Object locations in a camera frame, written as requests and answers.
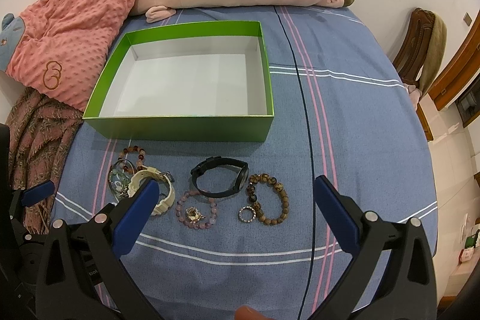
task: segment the brown knitted blanket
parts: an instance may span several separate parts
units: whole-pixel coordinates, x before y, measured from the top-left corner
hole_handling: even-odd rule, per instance
[[[51,180],[58,189],[63,166],[82,112],[27,87],[7,119],[10,127],[9,179],[12,189]],[[46,234],[55,195],[26,208],[23,225]]]

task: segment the black watch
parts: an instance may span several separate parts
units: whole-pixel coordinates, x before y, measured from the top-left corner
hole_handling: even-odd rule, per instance
[[[240,168],[240,172],[237,175],[237,179],[235,180],[235,184],[233,185],[233,187],[220,193],[210,193],[209,191],[200,190],[197,186],[198,177],[205,174],[206,171],[222,165],[229,165]],[[245,185],[245,183],[248,181],[249,173],[250,172],[247,162],[232,158],[222,158],[221,156],[212,156],[210,158],[207,158],[203,162],[197,164],[196,167],[190,171],[191,181],[193,182],[193,185],[198,190],[198,192],[200,192],[200,194],[205,197],[211,198],[224,198],[233,194],[237,194],[243,187],[243,185]]]

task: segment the blue plush toy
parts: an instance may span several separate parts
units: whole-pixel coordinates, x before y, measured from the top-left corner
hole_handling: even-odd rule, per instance
[[[20,17],[9,13],[1,22],[0,32],[0,71],[5,72],[11,57],[14,55],[20,39],[25,32],[25,23]]]

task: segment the tiled floor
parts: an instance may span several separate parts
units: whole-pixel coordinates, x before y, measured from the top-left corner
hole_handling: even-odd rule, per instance
[[[437,299],[443,296],[448,278],[458,264],[465,214],[480,217],[480,189],[473,179],[471,146],[454,104],[438,112],[427,95],[421,101],[433,141],[429,142],[438,202],[438,242],[433,259]]]

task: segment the black watch strap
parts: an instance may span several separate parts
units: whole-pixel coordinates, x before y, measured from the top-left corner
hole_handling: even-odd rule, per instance
[[[238,173],[237,180],[232,188],[222,191],[220,193],[211,193],[209,191],[204,191],[198,188],[197,179],[205,174],[206,171],[216,168],[222,165],[229,165],[234,167],[239,167],[241,170]],[[245,170],[248,170],[248,163],[238,159],[232,158],[222,158],[221,156],[212,156],[210,158],[205,159],[203,162],[198,163],[194,169],[190,171],[191,174],[191,181],[195,188],[198,190],[200,194],[205,197],[211,198],[224,198],[236,194],[240,191],[240,183],[242,181],[241,174],[244,175]]]

